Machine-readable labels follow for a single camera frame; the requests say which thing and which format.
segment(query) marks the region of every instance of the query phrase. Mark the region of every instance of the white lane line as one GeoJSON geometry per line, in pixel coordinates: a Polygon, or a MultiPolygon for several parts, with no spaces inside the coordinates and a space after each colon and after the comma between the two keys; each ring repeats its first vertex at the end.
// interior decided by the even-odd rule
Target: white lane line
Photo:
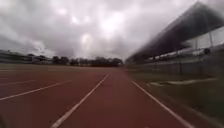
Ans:
{"type": "Polygon", "coordinates": [[[68,81],[65,81],[65,82],[61,82],[61,83],[56,83],[56,84],[49,85],[47,87],[34,89],[34,90],[31,90],[31,91],[28,91],[28,92],[24,92],[24,93],[19,93],[19,94],[16,94],[16,95],[11,95],[11,96],[7,96],[7,97],[3,97],[3,98],[0,98],[0,101],[8,100],[8,99],[15,98],[15,97],[19,97],[19,96],[24,96],[24,95],[27,95],[27,94],[30,94],[30,93],[34,93],[34,92],[38,92],[38,91],[41,91],[41,90],[44,90],[44,89],[48,89],[48,88],[51,88],[51,87],[54,87],[54,86],[66,84],[66,83],[69,83],[71,81],[72,80],[68,80],[68,81]]]}
{"type": "Polygon", "coordinates": [[[77,108],[106,80],[109,75],[106,75],[85,97],[83,97],[79,103],[73,106],[69,111],[67,111],[61,118],[59,118],[51,128],[58,128],[77,108]]]}
{"type": "Polygon", "coordinates": [[[28,80],[28,81],[20,81],[20,82],[13,82],[13,83],[5,83],[5,84],[0,84],[0,86],[4,86],[4,85],[12,85],[12,84],[23,84],[23,83],[31,83],[34,82],[36,80],[28,80]]]}
{"type": "Polygon", "coordinates": [[[132,81],[134,85],[136,85],[141,91],[143,91],[146,95],[148,95],[150,98],[152,98],[156,103],[158,103],[163,109],[165,109],[168,113],[170,113],[172,116],[174,116],[178,121],[180,121],[186,128],[195,128],[192,124],[184,120],[181,116],[179,116],[177,113],[172,111],[170,108],[165,106],[163,103],[161,103],[158,99],[156,99],[154,96],[152,96],[150,93],[148,93],[145,89],[143,89],[140,85],[132,81]]]}
{"type": "Polygon", "coordinates": [[[14,72],[14,71],[18,71],[18,70],[0,70],[0,72],[14,72]]]}

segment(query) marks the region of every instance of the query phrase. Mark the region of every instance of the treeline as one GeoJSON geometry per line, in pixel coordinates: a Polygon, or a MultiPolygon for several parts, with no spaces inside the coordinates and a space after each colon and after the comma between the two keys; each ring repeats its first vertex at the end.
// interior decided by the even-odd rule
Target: treeline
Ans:
{"type": "Polygon", "coordinates": [[[71,65],[71,66],[92,66],[92,67],[118,67],[123,65],[119,58],[104,58],[96,57],[95,59],[76,58],[69,59],[67,57],[54,56],[52,63],[57,65],[71,65]]]}

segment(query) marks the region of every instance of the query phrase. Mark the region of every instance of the stadium roof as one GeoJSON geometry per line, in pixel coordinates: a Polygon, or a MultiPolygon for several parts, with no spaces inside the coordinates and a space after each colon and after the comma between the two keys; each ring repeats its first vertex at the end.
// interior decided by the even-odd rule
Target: stadium roof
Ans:
{"type": "Polygon", "coordinates": [[[144,60],[189,47],[181,42],[223,25],[223,19],[217,13],[197,2],[129,59],[144,60]]]}

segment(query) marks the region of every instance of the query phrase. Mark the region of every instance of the running track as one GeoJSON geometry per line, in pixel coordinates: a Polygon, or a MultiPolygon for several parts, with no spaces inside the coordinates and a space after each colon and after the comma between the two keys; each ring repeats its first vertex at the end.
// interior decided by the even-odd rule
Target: running track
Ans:
{"type": "Polygon", "coordinates": [[[116,68],[0,70],[6,128],[193,128],[116,68]]]}

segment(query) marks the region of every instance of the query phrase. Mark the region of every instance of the cloud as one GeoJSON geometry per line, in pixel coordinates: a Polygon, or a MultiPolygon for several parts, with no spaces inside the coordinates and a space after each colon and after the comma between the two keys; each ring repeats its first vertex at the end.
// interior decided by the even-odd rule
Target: cloud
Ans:
{"type": "Polygon", "coordinates": [[[49,57],[125,59],[194,2],[0,0],[0,47],[49,57]]]}

